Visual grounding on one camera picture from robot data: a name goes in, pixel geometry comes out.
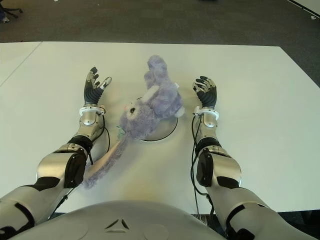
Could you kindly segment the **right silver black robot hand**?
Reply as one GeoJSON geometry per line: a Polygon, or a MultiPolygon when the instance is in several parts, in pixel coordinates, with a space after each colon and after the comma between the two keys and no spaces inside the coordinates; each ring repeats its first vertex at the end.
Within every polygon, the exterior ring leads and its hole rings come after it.
{"type": "Polygon", "coordinates": [[[215,109],[218,94],[217,86],[212,79],[206,76],[200,76],[192,84],[192,89],[203,107],[215,109]]]}

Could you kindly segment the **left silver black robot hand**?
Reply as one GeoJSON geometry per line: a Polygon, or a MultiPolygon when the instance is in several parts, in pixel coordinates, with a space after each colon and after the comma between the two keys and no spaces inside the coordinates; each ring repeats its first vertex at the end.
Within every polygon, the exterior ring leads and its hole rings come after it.
{"type": "Polygon", "coordinates": [[[105,88],[112,82],[112,77],[99,81],[98,69],[94,66],[88,72],[84,84],[84,104],[97,105],[105,88]]]}

